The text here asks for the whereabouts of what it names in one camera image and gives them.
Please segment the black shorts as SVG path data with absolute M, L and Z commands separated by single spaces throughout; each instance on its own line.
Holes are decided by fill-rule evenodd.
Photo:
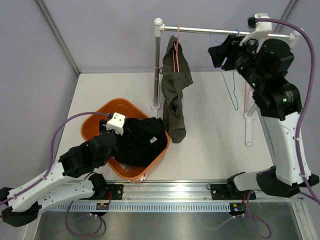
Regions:
M 149 166 L 167 147 L 168 139 L 161 118 L 127 118 L 120 147 L 114 157 L 134 167 Z

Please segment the pink wire hanger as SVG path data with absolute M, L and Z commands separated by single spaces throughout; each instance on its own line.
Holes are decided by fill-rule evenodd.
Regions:
M 180 64 L 179 64 L 179 40 L 180 40 L 180 26 L 177 24 L 177 40 L 173 43 L 174 49 L 172 50 L 172 58 L 173 58 L 173 70 L 175 73 L 180 72 Z
M 250 96 L 252 93 L 252 89 L 248 83 L 245 84 L 244 88 L 244 107 L 243 112 L 246 113 L 248 111 L 248 108 L 250 107 Z

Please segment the olive green shorts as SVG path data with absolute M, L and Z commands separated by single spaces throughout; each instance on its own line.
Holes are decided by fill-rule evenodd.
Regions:
M 174 72 L 173 49 L 177 37 L 169 39 L 166 53 L 162 59 L 163 75 L 161 91 L 164 96 L 162 120 L 173 143 L 181 143 L 186 137 L 185 118 L 183 115 L 183 90 L 193 84 L 189 64 L 179 43 L 178 60 L 180 72 Z

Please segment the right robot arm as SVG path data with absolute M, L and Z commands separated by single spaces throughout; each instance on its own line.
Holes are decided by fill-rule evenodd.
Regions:
M 294 60 L 289 45 L 269 38 L 262 43 L 234 34 L 208 53 L 213 66 L 237 71 L 253 90 L 253 100 L 266 127 L 275 157 L 272 167 L 257 172 L 240 172 L 227 180 L 226 192 L 233 199 L 246 191 L 289 198 L 301 188 L 320 182 L 308 167 L 299 119 L 303 113 L 298 88 L 285 78 Z

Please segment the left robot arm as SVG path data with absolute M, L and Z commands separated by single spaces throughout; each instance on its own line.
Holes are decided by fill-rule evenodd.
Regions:
M 3 222 L 21 227 L 64 203 L 103 199 L 108 185 L 103 175 L 94 173 L 94 169 L 103 167 L 118 153 L 125 120 L 113 117 L 104 123 L 105 131 L 70 148 L 53 164 L 47 175 L 17 188 L 2 188 L 0 199 L 7 205 L 1 212 Z

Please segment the white metal clothes rack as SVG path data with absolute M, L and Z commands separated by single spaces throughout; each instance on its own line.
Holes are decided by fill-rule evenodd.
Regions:
M 266 22 L 273 23 L 273 19 L 266 19 Z M 216 31 L 214 29 L 204 29 L 204 28 L 191 28 L 191 27 L 179 27 L 180 33 L 197 33 L 197 34 L 215 34 Z M 154 65 L 154 94 L 153 94 L 153 103 L 152 108 L 156 110 L 159 107 L 159 93 L 162 93 L 161 86 L 162 86 L 162 78 L 163 78 L 163 58 L 160 58 L 160 44 L 161 44 L 161 36 L 163 32 L 178 32 L 177 27 L 173 26 L 167 26 L 163 23 L 163 20 L 161 18 L 156 18 L 154 20 L 154 36 L 155 36 L 155 65 Z M 226 38 L 229 35 L 236 35 L 239 37 L 245 37 L 250 32 L 241 32 L 241 31 L 223 31 L 223 34 L 226 35 Z M 258 40 L 259 43 L 263 43 L 267 39 L 278 39 L 286 42 L 290 50 L 292 52 L 292 48 L 295 45 L 295 41 L 299 37 L 299 30 L 296 29 L 294 33 L 289 35 L 276 35 L 272 36 L 271 33 L 269 33 L 267 36 L 263 37 L 262 39 Z

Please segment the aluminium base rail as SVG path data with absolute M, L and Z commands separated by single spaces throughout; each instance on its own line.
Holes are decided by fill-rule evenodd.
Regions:
M 117 200 L 112 194 L 111 202 L 123 203 L 207 203 L 231 202 L 231 198 L 212 198 L 211 185 L 225 185 L 217 180 L 145 180 L 139 183 L 107 180 L 108 185 L 121 185 Z

